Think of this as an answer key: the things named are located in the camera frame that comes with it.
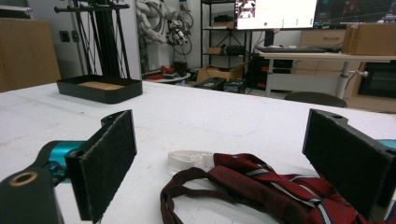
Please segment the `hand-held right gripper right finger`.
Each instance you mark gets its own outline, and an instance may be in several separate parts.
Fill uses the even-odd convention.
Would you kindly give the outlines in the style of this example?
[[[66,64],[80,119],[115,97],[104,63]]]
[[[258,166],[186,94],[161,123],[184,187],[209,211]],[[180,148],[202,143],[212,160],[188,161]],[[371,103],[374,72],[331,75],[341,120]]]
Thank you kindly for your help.
[[[396,143],[375,140],[350,126],[345,117],[312,109],[303,153],[364,217],[390,214],[396,191]]]

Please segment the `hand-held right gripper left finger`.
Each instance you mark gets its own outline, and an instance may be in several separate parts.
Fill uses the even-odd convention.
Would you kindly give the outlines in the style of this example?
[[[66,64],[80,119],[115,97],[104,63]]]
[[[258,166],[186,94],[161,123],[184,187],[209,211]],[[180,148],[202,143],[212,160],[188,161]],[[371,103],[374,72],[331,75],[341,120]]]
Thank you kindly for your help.
[[[65,156],[82,220],[97,223],[137,154],[131,109],[101,119],[102,127]]]

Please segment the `black rack with wooden tray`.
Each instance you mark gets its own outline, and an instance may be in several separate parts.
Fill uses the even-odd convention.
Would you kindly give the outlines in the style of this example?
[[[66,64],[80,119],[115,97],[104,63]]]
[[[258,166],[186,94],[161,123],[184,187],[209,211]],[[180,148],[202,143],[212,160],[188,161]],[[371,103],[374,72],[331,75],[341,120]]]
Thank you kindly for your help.
[[[120,12],[130,7],[119,0],[110,1],[118,6]],[[71,13],[75,16],[78,26],[78,42],[82,46],[86,67],[84,75],[59,80],[57,82],[59,93],[108,105],[124,102],[143,93],[142,81],[132,78],[120,12],[113,14],[119,52],[120,77],[105,77],[100,61],[100,45],[93,0],[72,0],[69,6],[56,7],[54,11]]]

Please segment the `striped dark red bow tie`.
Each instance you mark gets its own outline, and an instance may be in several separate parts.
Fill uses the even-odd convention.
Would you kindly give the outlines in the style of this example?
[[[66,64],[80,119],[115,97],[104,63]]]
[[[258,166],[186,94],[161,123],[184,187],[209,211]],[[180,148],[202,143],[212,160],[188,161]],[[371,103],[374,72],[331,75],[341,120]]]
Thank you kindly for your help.
[[[164,224],[184,224],[174,212],[182,195],[245,203],[287,224],[396,224],[396,203],[386,218],[372,221],[325,178],[279,175],[252,154],[178,150],[168,154],[168,164],[178,172],[160,194]]]

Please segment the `black round stool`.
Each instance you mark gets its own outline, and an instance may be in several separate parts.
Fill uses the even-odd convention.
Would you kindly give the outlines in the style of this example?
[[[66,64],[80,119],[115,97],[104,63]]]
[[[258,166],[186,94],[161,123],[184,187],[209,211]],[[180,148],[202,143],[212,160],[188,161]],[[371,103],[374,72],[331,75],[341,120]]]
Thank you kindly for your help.
[[[343,99],[321,92],[309,92],[309,91],[292,92],[287,94],[284,97],[284,99],[293,102],[347,108],[347,102],[344,101]]]

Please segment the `light wooden desk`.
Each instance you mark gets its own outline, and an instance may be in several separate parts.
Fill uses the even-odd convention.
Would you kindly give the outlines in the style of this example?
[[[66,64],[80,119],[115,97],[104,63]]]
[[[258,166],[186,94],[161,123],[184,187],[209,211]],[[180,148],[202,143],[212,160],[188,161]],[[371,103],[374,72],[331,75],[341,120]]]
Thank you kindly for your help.
[[[261,52],[260,56],[269,61],[267,72],[265,96],[271,95],[271,90],[281,91],[313,91],[333,93],[337,98],[344,97],[347,86],[350,65],[360,63],[389,63],[396,61],[396,56],[367,56],[348,55],[343,53],[277,53]],[[332,61],[343,62],[342,72],[336,76],[314,76],[279,74],[274,72],[274,60],[297,60],[297,61]]]

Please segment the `white table mat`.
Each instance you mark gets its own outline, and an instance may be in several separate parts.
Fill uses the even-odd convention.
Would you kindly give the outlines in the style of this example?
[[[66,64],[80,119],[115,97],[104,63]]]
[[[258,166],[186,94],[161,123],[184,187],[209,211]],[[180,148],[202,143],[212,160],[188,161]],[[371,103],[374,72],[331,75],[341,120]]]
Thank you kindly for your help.
[[[146,82],[116,105],[59,93],[54,84],[0,93],[0,181],[53,140],[86,140],[100,120],[130,109],[137,155],[101,224],[163,224],[160,193],[174,172],[169,152],[251,153],[279,174],[313,175],[302,152],[310,105]]]

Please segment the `round white table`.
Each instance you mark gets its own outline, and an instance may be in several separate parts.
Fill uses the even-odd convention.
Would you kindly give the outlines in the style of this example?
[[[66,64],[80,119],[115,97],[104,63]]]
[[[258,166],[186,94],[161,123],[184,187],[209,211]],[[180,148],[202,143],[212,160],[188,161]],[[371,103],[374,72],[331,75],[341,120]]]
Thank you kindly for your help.
[[[184,83],[186,79],[191,77],[191,73],[186,73],[184,77],[181,77],[178,73],[174,74],[149,74],[144,75],[142,78],[145,81],[165,84],[177,84]]]

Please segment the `black keyboard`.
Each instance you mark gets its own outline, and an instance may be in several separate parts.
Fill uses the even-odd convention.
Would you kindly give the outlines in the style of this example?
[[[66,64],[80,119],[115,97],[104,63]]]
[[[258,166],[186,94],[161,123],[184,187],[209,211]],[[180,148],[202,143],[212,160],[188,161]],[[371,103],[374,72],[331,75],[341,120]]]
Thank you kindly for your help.
[[[318,49],[318,48],[281,48],[278,46],[275,47],[260,47],[256,48],[261,52],[267,53],[324,53],[326,52],[325,49]]]

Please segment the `cardboard box on desk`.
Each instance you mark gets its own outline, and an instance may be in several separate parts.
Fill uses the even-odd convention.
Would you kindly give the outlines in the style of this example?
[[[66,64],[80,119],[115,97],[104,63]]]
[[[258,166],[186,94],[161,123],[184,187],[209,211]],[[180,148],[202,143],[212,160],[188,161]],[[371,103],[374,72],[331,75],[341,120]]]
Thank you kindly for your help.
[[[349,24],[342,52],[350,55],[396,56],[396,23]]]

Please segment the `black computer tower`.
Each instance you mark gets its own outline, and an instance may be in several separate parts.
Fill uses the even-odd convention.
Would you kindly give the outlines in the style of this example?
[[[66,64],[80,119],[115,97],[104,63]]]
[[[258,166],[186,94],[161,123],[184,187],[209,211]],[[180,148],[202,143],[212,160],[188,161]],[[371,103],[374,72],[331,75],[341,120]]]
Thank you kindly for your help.
[[[223,90],[226,92],[244,94],[246,92],[246,86],[247,83],[243,78],[233,78],[224,84]]]
[[[212,77],[205,81],[202,81],[195,85],[195,88],[212,90],[212,91],[222,91],[226,79],[223,77]]]

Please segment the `large cardboard box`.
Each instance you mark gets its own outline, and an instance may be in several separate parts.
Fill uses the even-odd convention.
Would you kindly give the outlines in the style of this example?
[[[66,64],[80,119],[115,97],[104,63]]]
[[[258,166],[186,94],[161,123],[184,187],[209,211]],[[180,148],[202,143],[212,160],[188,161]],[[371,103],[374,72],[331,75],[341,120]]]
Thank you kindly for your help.
[[[0,18],[0,92],[61,78],[46,21]]]

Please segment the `open cardboard box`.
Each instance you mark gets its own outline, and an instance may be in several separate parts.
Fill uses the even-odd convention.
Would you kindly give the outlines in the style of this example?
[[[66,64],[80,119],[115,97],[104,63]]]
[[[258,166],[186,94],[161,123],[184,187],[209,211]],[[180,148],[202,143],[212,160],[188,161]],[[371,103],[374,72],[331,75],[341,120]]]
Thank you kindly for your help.
[[[240,63],[236,67],[216,67],[210,65],[200,68],[197,73],[196,81],[200,83],[212,77],[222,77],[226,80],[241,78],[245,70],[245,66],[246,63]]]

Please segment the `dark computer monitor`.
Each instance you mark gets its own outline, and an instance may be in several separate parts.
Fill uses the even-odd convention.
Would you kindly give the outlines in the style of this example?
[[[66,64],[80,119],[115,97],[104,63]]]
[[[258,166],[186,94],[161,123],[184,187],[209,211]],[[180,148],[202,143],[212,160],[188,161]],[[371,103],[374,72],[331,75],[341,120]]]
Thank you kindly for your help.
[[[396,0],[318,0],[314,24],[377,22],[396,14]]]

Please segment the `bright computer monitor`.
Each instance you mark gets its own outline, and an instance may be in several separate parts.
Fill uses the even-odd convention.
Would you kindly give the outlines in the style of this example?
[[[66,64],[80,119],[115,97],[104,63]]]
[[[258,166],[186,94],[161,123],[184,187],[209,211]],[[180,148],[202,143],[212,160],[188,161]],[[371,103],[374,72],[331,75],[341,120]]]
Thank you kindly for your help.
[[[312,28],[318,0],[234,0],[237,30]]]

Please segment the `black metal shelf rack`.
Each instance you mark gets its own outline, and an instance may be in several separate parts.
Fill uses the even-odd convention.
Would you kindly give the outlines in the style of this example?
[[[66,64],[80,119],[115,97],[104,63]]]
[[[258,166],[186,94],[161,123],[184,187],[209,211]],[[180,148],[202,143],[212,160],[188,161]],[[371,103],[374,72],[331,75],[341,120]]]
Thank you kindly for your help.
[[[234,67],[248,59],[251,35],[235,28],[234,7],[234,0],[200,0],[202,67]]]

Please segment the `black rig frame post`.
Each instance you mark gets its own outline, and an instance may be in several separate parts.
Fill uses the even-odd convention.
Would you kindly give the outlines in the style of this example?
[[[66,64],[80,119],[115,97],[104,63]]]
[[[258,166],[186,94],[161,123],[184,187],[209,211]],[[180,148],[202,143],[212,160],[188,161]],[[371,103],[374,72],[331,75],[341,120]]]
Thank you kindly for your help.
[[[113,14],[120,9],[110,0],[93,0],[95,6],[97,34],[100,45],[100,61],[105,77],[120,77],[118,45],[116,43],[115,22]]]

